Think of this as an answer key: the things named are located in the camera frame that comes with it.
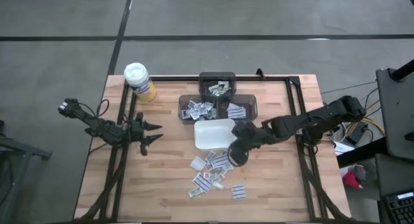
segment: black stand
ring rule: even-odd
[[[399,69],[376,71],[386,137],[337,156],[340,168],[372,159],[378,153],[414,160],[414,102],[407,95],[414,88],[412,72],[414,60]]]
[[[23,158],[17,173],[14,176],[14,180],[11,181],[10,191],[5,194],[6,199],[3,203],[2,212],[0,213],[0,223],[10,223],[10,216],[14,205],[16,203],[17,195],[23,184],[23,180],[26,174],[27,167],[33,155],[41,157],[43,160],[49,160],[52,152],[47,152],[33,146],[29,146],[20,142],[17,142],[11,138],[3,135],[3,128],[5,123],[0,120],[0,157],[9,157],[10,155],[17,155]]]

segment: concrete floor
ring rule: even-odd
[[[126,0],[0,0],[0,36],[115,36]],[[414,34],[409,0],[134,0],[125,35]],[[64,98],[96,107],[112,41],[0,41],[0,119],[6,134],[45,150],[34,159],[15,223],[70,220],[91,138],[57,112]],[[413,59],[414,40],[123,42],[115,74],[141,62],[151,74],[233,71],[316,74],[321,92],[375,80],[376,69]],[[375,84],[323,94],[363,98]],[[378,98],[373,95],[370,102]],[[372,118],[382,123],[380,112]],[[353,216],[375,221],[350,191]]]

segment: white lid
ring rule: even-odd
[[[140,85],[147,80],[148,72],[141,63],[132,63],[125,67],[124,76],[129,85]]]

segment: yellow label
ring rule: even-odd
[[[148,102],[155,98],[155,95],[157,94],[157,91],[155,90],[155,86],[153,81],[149,81],[149,89],[145,92],[139,93],[138,91],[134,91],[136,94],[136,97],[144,102]]]

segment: wooden tabletop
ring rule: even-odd
[[[298,75],[301,80],[306,110],[321,107],[322,99],[315,75]],[[123,76],[109,76],[104,98],[111,105],[102,117],[116,121],[124,84]],[[140,154],[139,142],[129,148],[119,221],[308,221],[298,152],[294,137],[286,142],[262,146],[250,152],[243,167],[226,174],[224,190],[212,189],[207,194],[189,198],[195,188],[192,179],[197,172],[190,168],[195,156],[202,159],[207,152],[194,145],[193,125],[184,125],[178,118],[180,95],[199,92],[197,82],[155,82],[157,96],[148,103],[137,102],[135,111],[163,128],[148,135],[163,133]],[[257,126],[269,118],[289,115],[289,102],[284,82],[237,82],[237,94],[257,98]],[[103,143],[94,139],[92,148]],[[323,143],[316,155],[322,186],[336,206],[350,215],[348,202],[332,144]],[[88,159],[75,218],[82,216],[103,190],[111,153],[110,146],[95,151]],[[246,199],[234,201],[230,188],[243,184]],[[313,192],[315,209],[318,210]],[[109,202],[109,214],[112,200]]]

